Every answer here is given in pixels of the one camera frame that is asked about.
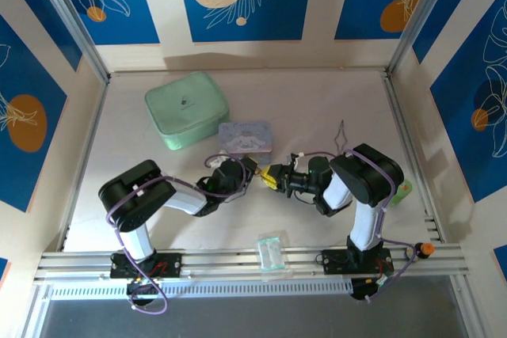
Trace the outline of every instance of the white table surface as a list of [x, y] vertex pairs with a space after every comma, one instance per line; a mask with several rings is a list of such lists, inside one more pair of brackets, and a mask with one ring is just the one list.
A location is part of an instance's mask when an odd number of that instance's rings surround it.
[[[411, 178], [380, 73], [339, 70], [211, 71], [226, 94], [234, 121], [269, 120], [272, 164], [291, 152], [336, 152], [334, 136], [345, 121], [347, 147], [366, 142], [400, 164]], [[147, 113], [146, 91], [182, 73], [118, 74], [112, 77], [78, 196], [65, 251], [106, 251], [120, 246], [105, 223], [98, 189], [151, 158], [168, 174], [197, 181], [211, 174], [203, 160], [219, 151], [217, 135], [178, 151], [166, 148]], [[299, 169], [306, 169], [301, 161]], [[342, 245], [353, 226], [355, 204], [332, 218], [287, 199], [253, 179], [246, 196], [196, 218], [162, 208], [147, 223], [157, 249], [244, 249], [260, 235], [282, 233], [292, 247]], [[417, 191], [388, 211], [383, 235], [427, 241], [424, 207]]]

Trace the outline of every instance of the aluminum frame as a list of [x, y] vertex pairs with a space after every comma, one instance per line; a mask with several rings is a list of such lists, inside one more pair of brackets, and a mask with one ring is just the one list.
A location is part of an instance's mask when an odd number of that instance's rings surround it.
[[417, 38], [417, 35], [421, 31], [437, 1], [438, 0], [419, 0], [419, 2], [417, 2], [417, 7], [406, 24], [406, 27], [399, 39], [398, 46], [396, 47], [395, 52], [391, 57], [391, 61], [386, 68], [388, 75], [391, 76], [396, 71], [396, 68], [401, 63], [403, 57], [412, 47], [412, 44]]
[[74, 215], [74, 210], [76, 207], [76, 203], [78, 202], [79, 192], [81, 191], [81, 186], [83, 179], [85, 177], [86, 166], [88, 164], [88, 160], [90, 159], [90, 153], [92, 151], [93, 141], [95, 140], [95, 135], [97, 134], [98, 124], [101, 119], [102, 110], [104, 109], [105, 98], [107, 97], [109, 87], [106, 86], [100, 95], [100, 100], [98, 102], [97, 110], [95, 115], [93, 115], [93, 121], [90, 124], [90, 131], [88, 133], [88, 137], [86, 139], [86, 150], [82, 155], [82, 160], [79, 163], [79, 173], [74, 179], [74, 183], [72, 186], [72, 193], [67, 202], [65, 212], [63, 214], [62, 223], [60, 225], [60, 233], [58, 237], [58, 241], [56, 243], [56, 251], [63, 251], [65, 247], [65, 240], [67, 239], [67, 234], [70, 229], [71, 220]]
[[81, 49], [83, 55], [88, 59], [93, 71], [102, 80], [104, 85], [106, 85], [109, 81], [109, 72], [71, 0], [50, 1], [69, 30], [69, 33], [74, 38], [76, 44]]
[[[395, 270], [406, 263], [405, 247], [390, 245]], [[162, 289], [174, 297], [250, 297], [295, 294], [347, 294], [351, 279], [360, 275], [324, 275], [315, 257], [321, 248], [290, 248], [283, 254], [291, 279], [263, 283], [255, 249], [169, 250], [181, 253], [179, 279], [161, 279]], [[32, 304], [18, 337], [39, 336], [51, 300], [125, 299], [127, 280], [110, 279], [110, 256], [103, 253], [45, 253], [36, 272]], [[468, 267], [457, 244], [440, 244], [428, 260], [419, 260], [404, 275], [448, 275], [470, 336], [484, 337], [486, 328], [468, 283]]]
[[384, 73], [383, 84], [387, 93], [387, 99], [389, 100], [389, 104], [391, 106], [393, 117], [395, 118], [398, 134], [402, 140], [403, 149], [409, 163], [410, 171], [416, 180], [419, 196], [421, 197], [422, 204], [425, 206], [425, 213], [429, 217], [429, 220], [432, 219], [435, 224], [438, 234], [437, 240], [445, 243], [447, 241], [447, 234], [440, 221], [438, 212], [436, 211], [435, 201], [433, 199], [431, 189], [422, 170], [422, 165], [419, 161], [415, 145], [413, 144], [414, 133], [410, 130], [409, 124], [406, 122], [406, 113], [399, 101], [393, 79], [389, 74]]

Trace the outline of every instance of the purple cable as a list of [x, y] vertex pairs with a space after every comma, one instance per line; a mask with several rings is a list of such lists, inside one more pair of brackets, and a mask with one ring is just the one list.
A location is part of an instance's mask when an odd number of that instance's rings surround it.
[[154, 178], [153, 180], [149, 180], [148, 182], [146, 182], [146, 183], [142, 184], [141, 186], [139, 186], [137, 189], [135, 189], [132, 192], [128, 193], [123, 199], [121, 199], [120, 201], [118, 201], [117, 204], [115, 204], [113, 207], [111, 207], [111, 210], [109, 210], [108, 214], [105, 216], [105, 221], [114, 229], [116, 238], [118, 239], [118, 242], [120, 243], [121, 248], [122, 248], [125, 256], [127, 257], [128, 261], [130, 261], [130, 263], [132, 264], [132, 266], [145, 279], [147, 279], [151, 283], [151, 285], [153, 286], [153, 288], [158, 292], [158, 294], [162, 295], [162, 298], [164, 300], [164, 307], [161, 310], [150, 311], [150, 310], [141, 309], [138, 306], [136, 306], [134, 304], [134, 298], [133, 298], [134, 295], [132, 295], [129, 298], [128, 301], [132, 305], [133, 309], [138, 310], [139, 312], [145, 313], [145, 314], [151, 314], [151, 315], [163, 314], [163, 313], [166, 312], [167, 306], [168, 306], [167, 296], [163, 292], [163, 290], [160, 289], [160, 287], [158, 286], [158, 284], [135, 262], [134, 258], [130, 254], [130, 252], [125, 248], [124, 241], [121, 239], [121, 236], [120, 236], [120, 231], [118, 230], [118, 227], [116, 226], [115, 222], [111, 218], [112, 215], [114, 213], [116, 213], [116, 211], [120, 207], [122, 207], [127, 201], [129, 201], [131, 198], [133, 198], [141, 190], [147, 188], [148, 186], [150, 186], [152, 184], [155, 184], [157, 182], [164, 181], [164, 180], [165, 181], [173, 181], [173, 182], [176, 182], [178, 184], [182, 184], [182, 185], [187, 186], [187, 187], [189, 187], [191, 189], [194, 189], [195, 191], [197, 191], [197, 192], [199, 192], [201, 194], [204, 194], [205, 196], [214, 196], [214, 197], [219, 197], [219, 198], [228, 198], [228, 197], [230, 197], [230, 196], [232, 196], [232, 195], [240, 192], [243, 189], [243, 187], [245, 186], [245, 183], [246, 183], [246, 167], [241, 162], [241, 160], [239, 160], [238, 158], [234, 158], [234, 157], [230, 156], [229, 154], [213, 154], [212, 156], [209, 156], [208, 158], [206, 158], [206, 160], [204, 160], [204, 166], [206, 166], [207, 168], [210, 168], [211, 166], [208, 164], [208, 162], [212, 158], [217, 158], [217, 157], [220, 157], [220, 156], [225, 156], [225, 157], [228, 157], [230, 159], [235, 160], [236, 162], [238, 162], [240, 164], [240, 166], [242, 168], [243, 178], [242, 178], [241, 184], [239, 185], [238, 189], [235, 192], [232, 192], [232, 193], [229, 193], [229, 194], [216, 194], [216, 193], [212, 193], [212, 192], [206, 192], [205, 190], [202, 190], [202, 189], [200, 189], [200, 188], [198, 188], [198, 187], [196, 187], [196, 186], [194, 186], [194, 185], [192, 185], [192, 184], [190, 184], [190, 183], [188, 183], [186, 181], [179, 180], [179, 179], [174, 178], [172, 176], [160, 176], [160, 177]]
[[383, 178], [387, 180], [389, 185], [391, 186], [391, 192], [387, 196], [387, 198], [384, 200], [382, 206], [380, 207], [382, 209], [382, 214], [380, 215], [380, 218], [377, 220], [377, 223], [375, 225], [375, 235], [380, 236], [382, 235], [382, 226], [383, 226], [383, 219], [386, 214], [387, 205], [392, 200], [392, 198], [396, 194], [396, 185], [393, 179], [386, 173], [385, 170], [380, 168], [375, 162], [364, 156], [363, 154], [360, 154], [359, 152], [356, 152], [355, 150], [345, 150], [347, 154], [351, 154], [353, 156], [356, 156], [357, 158], [360, 158], [362, 161], [369, 164], [374, 170], [379, 172]]
[[383, 241], [385, 241], [386, 243], [391, 243], [392, 245], [404, 245], [406, 247], [411, 247], [412, 257], [409, 259], [409, 261], [406, 262], [406, 264], [403, 266], [403, 268], [400, 269], [398, 271], [398, 273], [396, 275], [394, 275], [392, 277], [392, 279], [389, 280], [389, 282], [386, 285], [382, 286], [377, 291], [377, 293], [375, 293], [374, 295], [372, 295], [370, 298], [367, 299], [368, 302], [375, 300], [377, 297], [379, 297], [380, 294], [382, 294], [382, 292], [384, 292], [386, 290], [387, 287], [389, 287], [392, 283], [394, 283], [397, 279], [399, 279], [399, 277], [403, 274], [403, 272], [405, 272], [406, 269], [414, 262], [415, 256], [417, 255], [415, 247], [413, 245], [411, 245], [410, 243], [405, 243], [404, 241], [392, 241], [392, 240], [386, 239], [384, 237], [382, 237], [381, 239]]
[[332, 154], [330, 152], [324, 152], [324, 151], [317, 151], [317, 152], [310, 152], [308, 154], [304, 154], [305, 156], [314, 156], [316, 154], [327, 154], [328, 156], [336, 157], [336, 154]]
[[380, 239], [382, 241], [385, 241], [386, 243], [391, 243], [392, 245], [404, 245], [406, 247], [411, 247], [411, 249], [413, 250], [412, 257], [403, 266], [403, 268], [400, 269], [398, 271], [398, 273], [396, 275], [394, 275], [393, 278], [391, 280], [389, 280], [389, 282], [386, 285], [384, 285], [383, 287], [381, 287], [377, 291], [377, 293], [375, 293], [374, 295], [372, 295], [369, 298], [366, 298], [366, 300], [368, 302], [371, 302], [375, 298], [379, 297], [379, 295], [382, 294], [382, 292], [384, 292], [385, 289], [387, 287], [389, 287], [394, 281], [396, 281], [397, 279], [399, 279], [399, 277], [403, 274], [403, 272], [405, 272], [406, 269], [414, 262], [415, 256], [417, 255], [417, 252], [416, 252], [415, 247], [413, 245], [411, 245], [410, 243], [405, 243], [404, 241], [392, 241], [390, 239], [386, 239], [386, 238], [382, 237], [383, 220], [384, 220], [384, 216], [386, 214], [387, 205], [389, 205], [389, 202], [392, 200], [392, 198], [396, 194], [396, 184], [393, 181], [393, 179], [391, 178], [391, 176], [389, 176], [386, 173], [385, 170], [383, 170], [382, 168], [380, 168], [375, 162], [373, 162], [369, 158], [365, 157], [363, 154], [360, 154], [360, 153], [356, 152], [355, 150], [346, 150], [345, 152], [347, 154], [351, 154], [353, 156], [356, 156], [357, 158], [360, 158], [362, 161], [364, 161], [367, 164], [369, 164], [373, 169], [375, 169], [377, 172], [379, 172], [382, 175], [382, 177], [384, 177], [387, 180], [387, 182], [389, 183], [389, 185], [391, 186], [391, 192], [389, 193], [389, 196], [384, 200], [384, 202], [383, 202], [383, 204], [381, 206], [382, 214], [380, 215], [380, 218], [379, 218], [379, 220], [376, 223], [374, 234], [377, 235], [378, 237], [380, 237]]

